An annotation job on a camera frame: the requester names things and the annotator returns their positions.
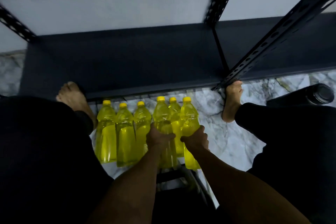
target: foot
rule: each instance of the foot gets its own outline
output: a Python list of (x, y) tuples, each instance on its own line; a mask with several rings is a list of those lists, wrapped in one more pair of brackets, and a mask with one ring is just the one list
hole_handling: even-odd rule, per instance
[(235, 120), (236, 112), (241, 106), (240, 97), (242, 96), (242, 81), (235, 81), (226, 88), (226, 101), (222, 119), (225, 122), (233, 122)]
[(96, 116), (89, 107), (84, 94), (74, 82), (65, 83), (56, 96), (56, 100), (65, 103), (74, 111), (85, 112), (93, 121), (93, 128), (95, 129), (97, 127)]

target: hand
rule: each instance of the hand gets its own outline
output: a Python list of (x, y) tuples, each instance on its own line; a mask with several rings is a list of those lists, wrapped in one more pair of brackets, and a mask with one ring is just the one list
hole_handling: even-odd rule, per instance
[(182, 136), (181, 142), (184, 142), (191, 154), (202, 149), (209, 150), (208, 134), (204, 133), (202, 125), (191, 136)]
[(168, 146), (168, 141), (175, 138), (175, 134), (162, 134), (156, 129), (154, 123), (152, 123), (150, 125), (150, 131), (146, 135), (146, 138), (148, 150), (157, 147), (159, 150), (162, 151)]

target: bottle of yellow liquid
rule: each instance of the bottle of yellow liquid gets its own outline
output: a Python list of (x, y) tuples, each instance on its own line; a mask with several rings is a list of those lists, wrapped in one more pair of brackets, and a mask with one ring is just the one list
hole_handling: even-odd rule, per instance
[[(163, 134), (173, 133), (170, 123), (170, 111), (165, 103), (165, 97), (157, 97), (153, 118), (155, 127)], [(174, 139), (170, 140), (167, 148), (161, 154), (160, 168), (171, 168), (177, 166), (176, 148)]]
[(120, 103), (117, 113), (117, 167), (129, 166), (137, 161), (133, 115), (126, 103)]
[(170, 111), (170, 122), (173, 127), (173, 133), (176, 135), (175, 137), (175, 146), (176, 146), (176, 156), (178, 158), (184, 156), (184, 143), (181, 142), (182, 136), (182, 129), (181, 129), (181, 122), (180, 122), (180, 111), (181, 107), (176, 101), (176, 98), (172, 97), (169, 99), (170, 105), (168, 106)]
[(134, 113), (137, 160), (140, 160), (148, 151), (146, 135), (151, 129), (151, 120), (152, 116), (145, 107), (145, 103), (139, 101), (138, 109)]
[(116, 113), (110, 100), (103, 101), (97, 120), (96, 147), (94, 152), (100, 163), (117, 160)]
[[(190, 97), (183, 98), (183, 106), (181, 108), (180, 118), (182, 121), (182, 135), (191, 136), (199, 127), (198, 112), (191, 103)], [(188, 169), (201, 168), (194, 156), (184, 147), (185, 167)]]

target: marble floor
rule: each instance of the marble floor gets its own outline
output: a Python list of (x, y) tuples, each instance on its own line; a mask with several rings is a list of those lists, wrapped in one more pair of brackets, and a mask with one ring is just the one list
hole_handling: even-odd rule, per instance
[[(24, 53), (0, 56), (0, 95), (11, 96), (17, 94), (23, 61)], [(269, 99), (318, 82), (327, 84), (335, 92), (336, 70), (244, 82), (241, 103), (250, 102), (266, 105), (266, 101)], [(117, 112), (119, 103), (126, 102), (129, 110), (133, 113), (137, 107), (137, 102), (142, 100), (149, 111), (153, 113), (156, 97), (161, 95), (166, 97), (167, 102), (170, 97), (176, 97), (180, 104), (182, 104), (183, 97), (190, 96), (193, 105), (199, 112), (199, 122), (204, 125), (205, 132), (208, 134), (211, 152), (237, 169), (243, 171), (250, 169), (254, 157), (262, 151), (265, 144), (245, 129), (239, 127), (236, 122), (225, 123), (221, 119), (221, 112), (224, 106), (223, 98), (225, 97), (222, 90), (216, 92), (210, 88), (204, 88), (124, 97), (123, 99), (113, 99), (113, 108)], [(336, 107), (336, 100), (328, 105)], [(95, 103), (91, 103), (90, 106), (95, 113), (100, 109), (100, 105)], [(117, 168), (115, 163), (104, 164), (103, 167), (113, 178), (118, 177), (127, 170), (126, 167)], [(212, 194), (215, 204), (218, 205), (211, 189), (207, 186), (202, 171), (199, 171), (199, 176)]]

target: transparent bottle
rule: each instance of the transparent bottle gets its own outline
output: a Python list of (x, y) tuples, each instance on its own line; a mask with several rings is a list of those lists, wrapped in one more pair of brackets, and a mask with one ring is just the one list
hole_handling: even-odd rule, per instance
[(151, 129), (152, 116), (145, 107), (143, 101), (138, 102), (138, 109), (134, 113), (135, 122), (135, 139), (136, 139), (136, 155), (139, 161), (148, 151), (146, 144), (146, 135)]
[(120, 103), (117, 113), (117, 167), (129, 166), (137, 162), (133, 115), (126, 103)]
[(169, 99), (170, 105), (168, 106), (170, 111), (170, 122), (171, 126), (173, 127), (173, 133), (176, 135), (174, 141), (175, 141), (175, 147), (176, 147), (176, 156), (178, 158), (184, 156), (184, 143), (181, 142), (181, 136), (182, 136), (182, 127), (181, 127), (181, 121), (180, 121), (180, 112), (181, 107), (176, 101), (176, 98), (172, 97)]
[(117, 135), (116, 113), (111, 107), (110, 100), (104, 100), (103, 106), (98, 112), (96, 146), (94, 152), (100, 163), (108, 163), (117, 160)]
[[(180, 118), (182, 121), (183, 136), (191, 136), (197, 129), (199, 129), (200, 124), (198, 122), (198, 112), (192, 105), (190, 97), (183, 98), (183, 106), (181, 108)], [(190, 151), (188, 151), (186, 146), (184, 147), (184, 160), (185, 167), (188, 169), (201, 168), (194, 156), (190, 153)]]
[[(170, 111), (165, 103), (165, 97), (157, 97), (157, 105), (155, 107), (153, 118), (155, 127), (163, 134), (173, 133), (170, 123)], [(177, 166), (175, 141), (171, 139), (167, 148), (161, 154), (160, 168), (171, 168)]]

